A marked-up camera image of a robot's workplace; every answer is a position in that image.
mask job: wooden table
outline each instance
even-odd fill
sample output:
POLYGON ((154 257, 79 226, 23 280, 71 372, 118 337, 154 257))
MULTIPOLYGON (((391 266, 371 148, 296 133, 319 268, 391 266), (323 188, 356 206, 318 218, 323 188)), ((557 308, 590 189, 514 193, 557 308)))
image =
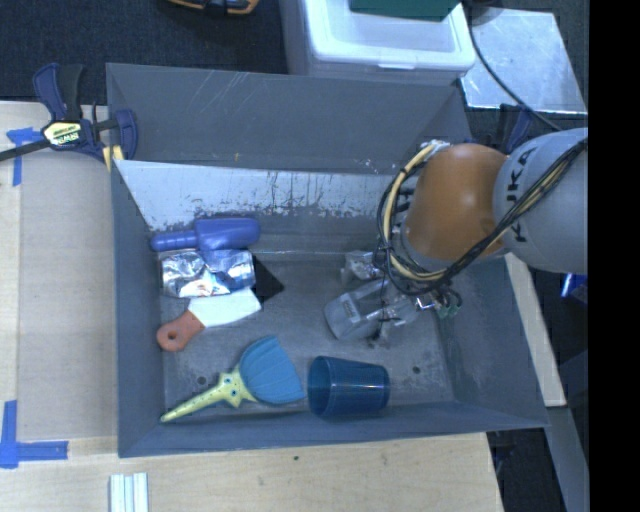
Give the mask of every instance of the wooden table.
MULTIPOLYGON (((100 109, 100 112, 104 115, 105 110, 100 109)), ((48 113, 40 104, 0 102, 0 150, 12 147, 4 135, 8 129, 29 125, 39 128, 47 120, 48 113)), ((76 157, 79 161, 88 158, 44 150, 38 157, 38 165, 46 166, 49 165, 47 162, 54 161, 60 165, 65 159, 76 162, 76 157)), ((18 361, 27 364, 30 359, 24 350, 34 350, 33 346, 23 347, 20 343, 24 334, 19 311, 21 194, 28 183, 12 187, 12 170, 12 161, 0 164, 0 348, 3 354, 0 358, 0 399, 3 401, 16 399, 21 394, 19 386, 29 384, 28 379, 19 379, 19 375, 28 374, 28 371, 25 368, 18 371, 18 361)), ((564 395, 528 270, 511 257, 508 266, 518 306, 521 313, 527 315, 523 324, 532 346, 545 402, 561 405, 564 395)), ((64 295, 59 300, 64 302, 64 295)), ((58 350, 56 343, 43 340, 42 346, 38 347, 39 353, 34 353, 34 360, 53 360, 58 350)), ((114 365, 114 360, 106 358, 100 364, 114 365)), ((72 370, 70 366, 70 380, 64 382, 68 389, 77 390, 78 396, 96 392, 89 376, 72 370)), ((63 369, 52 371, 58 378, 65 378, 63 369)), ((104 392, 105 401, 95 401, 92 407, 100 408, 105 403, 113 406, 109 402, 112 390, 104 392)), ((56 397, 53 385, 40 393, 43 403, 56 397)), ((64 421, 57 423, 59 428, 62 424, 64 430, 64 421)), ((69 425, 68 434, 62 437, 69 440, 68 460, 22 462, 15 470, 0 469, 0 510, 106 511, 109 477, 116 473, 139 472, 148 475, 149 503, 153 512, 503 510, 483 433, 331 447, 119 459, 115 435, 109 427, 104 431, 107 435, 78 435, 82 428, 69 425)))

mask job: gray bin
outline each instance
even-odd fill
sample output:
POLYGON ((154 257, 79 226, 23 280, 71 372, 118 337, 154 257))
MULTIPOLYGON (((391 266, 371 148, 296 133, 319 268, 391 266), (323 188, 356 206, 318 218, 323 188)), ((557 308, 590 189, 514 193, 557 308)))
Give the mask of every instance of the gray bin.
POLYGON ((455 88, 124 65, 110 66, 108 79, 110 108, 133 109, 141 136, 136 160, 112 171, 121 457, 547 424, 501 259, 456 278, 464 306, 453 319, 427 312, 388 339, 358 342, 336 340, 324 320, 325 304, 345 291, 339 275, 345 252, 375 246, 375 206, 398 165, 421 140, 468 137, 455 88), (312 99, 319 91, 321 109, 312 99), (282 94, 293 103, 279 101, 282 94), (242 101, 254 100, 252 109, 238 113, 242 101), (387 111, 381 127, 367 128, 357 118, 367 101, 379 109, 376 115, 387 111), (202 112, 202 119, 180 117, 185 108, 202 112), (319 117, 326 117, 324 129, 309 122, 319 117), (268 129, 273 118, 281 120, 277 136, 273 126, 268 129), (230 135, 256 120, 262 128, 247 130, 245 138, 230 135), (206 126, 196 130, 198 123, 206 126), (315 139, 299 147, 293 137, 305 123, 315 139), (350 137, 354 129, 366 133, 350 137), (344 138, 349 144, 337 142, 344 138), (189 227, 194 217, 220 214, 260 221, 262 236, 251 250, 284 291, 257 315, 207 329, 184 351, 164 353, 156 330, 187 303, 161 295, 149 239, 164 229, 189 227), (266 335, 278 337, 305 386, 318 355, 385 366, 388 406, 377 417, 329 421, 313 415, 306 400, 282 407, 245 402, 239 409, 217 406, 183 422, 159 423, 168 408, 215 384, 218 372, 266 335))

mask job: blue object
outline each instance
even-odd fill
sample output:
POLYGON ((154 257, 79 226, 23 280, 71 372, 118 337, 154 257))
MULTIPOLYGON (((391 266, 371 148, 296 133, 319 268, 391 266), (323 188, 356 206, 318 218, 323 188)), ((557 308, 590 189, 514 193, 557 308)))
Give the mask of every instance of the blue object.
POLYGON ((191 231, 160 233, 151 238, 154 251, 246 249, 260 238, 260 224, 249 217, 197 219, 191 231))
POLYGON ((52 121, 61 121, 67 115, 67 107, 58 87, 59 71, 60 65, 53 62, 43 66, 33 75, 33 88, 38 101, 47 108, 52 121))
POLYGON ((116 121, 120 130, 120 148, 126 160, 131 160, 138 147, 138 125, 133 110, 116 110, 116 121))
POLYGON ((389 393, 383 366, 325 356, 311 363, 307 394, 318 416, 374 414, 386 407, 389 393))
POLYGON ((16 419, 16 400, 5 402, 0 441, 0 468, 15 469, 20 462, 67 459, 68 441, 17 442, 16 419))
MULTIPOLYGON (((17 130, 9 130, 7 137, 16 147, 22 146, 27 142, 37 142, 42 140, 42 134, 33 128, 18 128, 17 130)), ((22 157, 17 156, 13 162, 13 186, 16 187, 22 183, 22 157)))
POLYGON ((533 124, 533 116, 523 105, 519 104, 516 108, 519 110, 518 117, 513 129, 511 130, 509 140, 505 147, 505 151, 508 155, 510 155, 518 146, 524 144, 527 139, 527 135, 529 134, 529 129, 533 124))
POLYGON ((581 274, 567 274, 562 283, 562 298, 573 297, 587 304, 587 276, 581 274))
POLYGON ((295 366, 275 336, 267 336, 248 347, 238 364, 249 392, 268 404, 286 404, 304 398, 295 366))

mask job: black floor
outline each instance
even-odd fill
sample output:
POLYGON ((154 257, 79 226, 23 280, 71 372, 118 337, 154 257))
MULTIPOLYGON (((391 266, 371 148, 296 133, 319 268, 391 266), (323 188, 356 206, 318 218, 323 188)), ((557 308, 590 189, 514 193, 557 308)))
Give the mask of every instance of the black floor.
MULTIPOLYGON (((553 12, 585 104, 589 105, 589 0, 476 0, 486 5, 553 12)), ((0 99, 35 100, 33 73, 50 62, 80 63, 83 104, 106 104, 106 62, 286 73, 278 0, 261 0, 247 17, 212 19, 166 0, 42 2, 0 0, 0 99)), ((474 137, 498 141, 497 111, 468 111, 474 137)), ((563 129, 584 119, 551 116, 563 129)), ((530 136, 546 133, 536 123, 530 136)), ((533 271, 556 354, 563 365, 587 349, 587 308, 562 298, 564 276, 533 271)), ((588 395, 570 403, 589 456, 588 395)), ((507 512, 564 512, 542 430, 489 433, 507 512)))

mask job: yellow brush handle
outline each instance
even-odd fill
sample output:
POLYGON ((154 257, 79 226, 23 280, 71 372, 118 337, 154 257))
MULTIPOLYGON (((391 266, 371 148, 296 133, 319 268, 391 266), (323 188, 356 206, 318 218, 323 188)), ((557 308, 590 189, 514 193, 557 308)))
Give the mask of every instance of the yellow brush handle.
POLYGON ((187 414, 193 414, 200 409, 223 400, 226 400, 234 407, 238 407, 242 400, 257 402, 244 385, 238 367, 231 373, 221 373, 218 384, 215 387, 194 396, 191 400, 187 400, 175 409, 163 414, 160 421, 166 423, 187 414))

